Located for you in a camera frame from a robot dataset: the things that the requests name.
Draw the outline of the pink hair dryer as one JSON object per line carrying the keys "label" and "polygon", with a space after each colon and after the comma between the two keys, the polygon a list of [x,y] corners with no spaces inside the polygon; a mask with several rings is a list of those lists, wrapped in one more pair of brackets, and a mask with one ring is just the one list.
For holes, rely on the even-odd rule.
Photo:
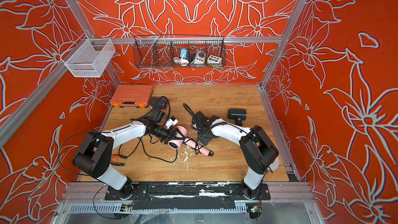
{"label": "pink hair dryer", "polygon": [[173,149],[179,149],[182,145],[186,145],[193,149],[196,155],[202,154],[204,156],[212,157],[214,155],[213,151],[208,150],[205,146],[200,145],[198,141],[193,140],[188,137],[188,132],[186,128],[182,126],[177,126],[175,128],[176,137],[174,140],[168,142],[168,145]]}

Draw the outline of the dark green hair dryer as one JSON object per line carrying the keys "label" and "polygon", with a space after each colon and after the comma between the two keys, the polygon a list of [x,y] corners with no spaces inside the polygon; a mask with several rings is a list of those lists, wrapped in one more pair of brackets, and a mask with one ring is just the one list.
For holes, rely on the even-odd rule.
{"label": "dark green hair dryer", "polygon": [[243,121],[247,118],[245,109],[232,108],[228,110],[228,119],[234,120],[236,125],[243,126]]}

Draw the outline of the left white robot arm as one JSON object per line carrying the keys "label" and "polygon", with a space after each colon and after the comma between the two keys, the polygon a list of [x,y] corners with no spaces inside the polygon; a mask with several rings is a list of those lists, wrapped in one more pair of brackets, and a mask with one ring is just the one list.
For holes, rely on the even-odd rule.
{"label": "left white robot arm", "polygon": [[89,131],[78,147],[72,165],[97,179],[122,198],[128,198],[133,192],[132,181],[121,174],[112,164],[112,152],[115,148],[135,138],[151,135],[168,142],[175,137],[176,119],[171,117],[170,102],[167,97],[153,97],[151,110],[144,116],[132,119],[131,123],[109,131]]}

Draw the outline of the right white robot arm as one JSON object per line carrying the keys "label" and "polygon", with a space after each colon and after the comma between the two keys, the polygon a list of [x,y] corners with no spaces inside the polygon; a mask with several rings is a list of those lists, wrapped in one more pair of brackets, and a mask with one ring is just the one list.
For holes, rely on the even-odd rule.
{"label": "right white robot arm", "polygon": [[204,146],[216,138],[224,138],[241,148],[248,171],[242,180],[242,191],[247,198],[258,193],[267,172],[279,167],[279,150],[262,127],[253,128],[229,123],[218,116],[206,117],[202,112],[194,113],[186,104],[184,109],[192,117],[192,129],[198,132],[197,139]]}

